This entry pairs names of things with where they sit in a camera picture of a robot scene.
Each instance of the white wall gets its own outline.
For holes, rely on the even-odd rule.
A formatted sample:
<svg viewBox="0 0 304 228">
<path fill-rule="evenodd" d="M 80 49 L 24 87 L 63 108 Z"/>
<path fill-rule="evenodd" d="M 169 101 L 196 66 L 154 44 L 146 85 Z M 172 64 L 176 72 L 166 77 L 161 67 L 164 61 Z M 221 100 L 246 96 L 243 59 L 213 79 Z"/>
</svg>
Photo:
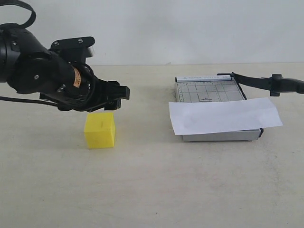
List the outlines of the white wall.
<svg viewBox="0 0 304 228">
<path fill-rule="evenodd" d="M 43 45 L 94 36 L 93 65 L 304 61 L 303 0 L 25 0 Z M 29 14 L 0 7 L 0 22 Z"/>
</svg>

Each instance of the yellow foam block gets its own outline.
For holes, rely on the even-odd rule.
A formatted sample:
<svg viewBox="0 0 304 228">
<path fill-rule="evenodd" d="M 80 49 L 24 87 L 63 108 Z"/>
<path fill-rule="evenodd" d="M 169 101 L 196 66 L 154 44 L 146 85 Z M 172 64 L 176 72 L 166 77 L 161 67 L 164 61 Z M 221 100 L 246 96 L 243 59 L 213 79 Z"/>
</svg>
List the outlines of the yellow foam block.
<svg viewBox="0 0 304 228">
<path fill-rule="evenodd" d="M 113 113 L 89 113 L 85 124 L 84 134 L 89 149 L 114 147 L 116 128 Z"/>
</svg>

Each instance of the beige table surface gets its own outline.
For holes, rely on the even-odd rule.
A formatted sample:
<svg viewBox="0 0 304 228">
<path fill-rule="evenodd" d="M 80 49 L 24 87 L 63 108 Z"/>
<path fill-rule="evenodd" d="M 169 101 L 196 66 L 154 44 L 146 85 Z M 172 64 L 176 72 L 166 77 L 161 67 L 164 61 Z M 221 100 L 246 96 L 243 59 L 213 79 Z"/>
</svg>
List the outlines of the beige table surface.
<svg viewBox="0 0 304 228">
<path fill-rule="evenodd" d="M 87 113 L 0 102 L 0 228 L 304 227 L 304 95 L 271 97 L 284 126 L 254 142 L 184 143 L 168 109 L 176 76 L 304 80 L 304 64 L 93 69 L 131 90 L 114 114 L 112 149 L 86 148 Z"/>
</svg>

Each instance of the white paper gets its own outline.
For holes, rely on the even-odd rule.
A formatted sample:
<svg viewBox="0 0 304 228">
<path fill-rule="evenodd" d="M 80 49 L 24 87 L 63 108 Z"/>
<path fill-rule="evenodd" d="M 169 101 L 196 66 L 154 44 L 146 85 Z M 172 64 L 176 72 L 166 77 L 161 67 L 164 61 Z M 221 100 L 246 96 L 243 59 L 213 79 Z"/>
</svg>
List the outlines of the white paper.
<svg viewBox="0 0 304 228">
<path fill-rule="evenodd" d="M 229 102 L 169 102 L 176 135 L 208 134 L 282 126 L 268 98 Z"/>
</svg>

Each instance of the robotic arm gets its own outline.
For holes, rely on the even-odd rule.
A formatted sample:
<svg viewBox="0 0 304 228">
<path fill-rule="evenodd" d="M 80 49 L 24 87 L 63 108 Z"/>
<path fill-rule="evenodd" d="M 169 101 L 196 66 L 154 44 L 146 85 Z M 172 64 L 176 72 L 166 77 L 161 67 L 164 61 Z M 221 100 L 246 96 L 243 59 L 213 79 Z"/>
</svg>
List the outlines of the robotic arm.
<svg viewBox="0 0 304 228">
<path fill-rule="evenodd" d="M 0 100 L 51 105 L 61 111 L 93 112 L 116 110 L 121 100 L 130 98 L 130 90 L 116 81 L 98 79 L 86 58 L 92 57 L 93 37 L 55 41 L 43 47 L 26 28 L 36 13 L 19 0 L 0 0 L 0 6 L 15 5 L 31 11 L 22 24 L 0 25 L 0 82 L 6 82 L 18 94 L 40 93 L 41 100 L 0 97 Z"/>
</svg>

